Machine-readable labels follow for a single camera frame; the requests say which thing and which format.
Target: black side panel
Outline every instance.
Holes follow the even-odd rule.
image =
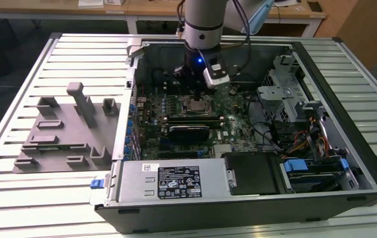
[[[339,121],[342,128],[348,136],[348,139],[355,147],[355,150],[367,166],[370,173],[372,174],[377,183],[377,156],[367,143],[360,130],[358,129],[350,114],[343,107],[339,98],[331,89],[327,80],[315,65],[315,62],[300,42],[294,42],[295,51],[299,54],[302,61],[304,62],[308,73],[312,76],[312,80],[318,85],[318,89],[323,95],[324,100],[328,103],[328,107],[335,114],[336,120]]]
[[[98,208],[96,212],[122,233],[184,231],[327,220],[375,200],[377,194],[366,197],[351,202],[348,196],[332,196],[138,207],[139,213],[127,214],[118,208]]]

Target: gray plastic block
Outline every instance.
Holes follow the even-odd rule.
[[[43,116],[54,116],[54,108],[59,107],[56,99],[54,97],[42,97],[36,108],[39,109]]]
[[[102,108],[106,116],[119,115],[119,109],[114,98],[106,98],[103,100]]]
[[[92,148],[91,159],[96,165],[108,165],[112,162],[112,156],[108,152],[107,147],[102,149],[102,153],[98,152],[96,148]]]
[[[68,156],[67,159],[68,159],[67,164],[70,165],[70,167],[79,167],[79,166],[90,165],[83,155]]]
[[[67,93],[70,96],[74,96],[79,107],[79,114],[83,115],[88,127],[92,128],[98,126],[94,116],[94,104],[91,98],[84,96],[83,89],[83,83],[71,82],[67,87]]]
[[[108,102],[108,110],[114,111],[108,116],[104,103],[92,104],[91,115],[96,120],[96,127],[91,128],[84,116],[75,110],[76,104],[59,104],[58,107],[51,107],[54,113],[48,114],[50,116],[40,114],[16,159],[14,172],[110,170],[110,151],[114,151],[120,103],[115,103],[114,99],[108,99]]]
[[[30,139],[32,144],[56,144],[58,142],[59,138],[55,135],[34,135]]]
[[[36,126],[39,129],[60,129],[64,127],[64,123],[62,120],[43,120]]]
[[[15,166],[20,169],[35,169],[39,165],[39,162],[34,158],[22,158],[15,161]]]

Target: wooden desk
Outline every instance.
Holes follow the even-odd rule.
[[[138,34],[139,20],[176,21],[176,0],[127,0],[124,5],[79,9],[79,0],[0,0],[0,18],[126,20],[128,31]],[[314,12],[307,1],[290,7],[274,7],[267,23],[306,24],[304,37],[314,37],[327,14]]]

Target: desk leg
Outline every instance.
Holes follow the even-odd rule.
[[[136,35],[138,34],[138,16],[126,16],[128,33]]]
[[[320,24],[322,24],[322,21],[323,19],[312,19],[307,28],[306,28],[306,31],[303,32],[303,35],[302,37],[314,37],[315,36],[315,33],[320,27]]]

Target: motherboard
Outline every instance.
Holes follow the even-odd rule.
[[[142,159],[220,158],[258,151],[247,118],[247,100],[231,85],[195,98],[179,86],[138,92]]]

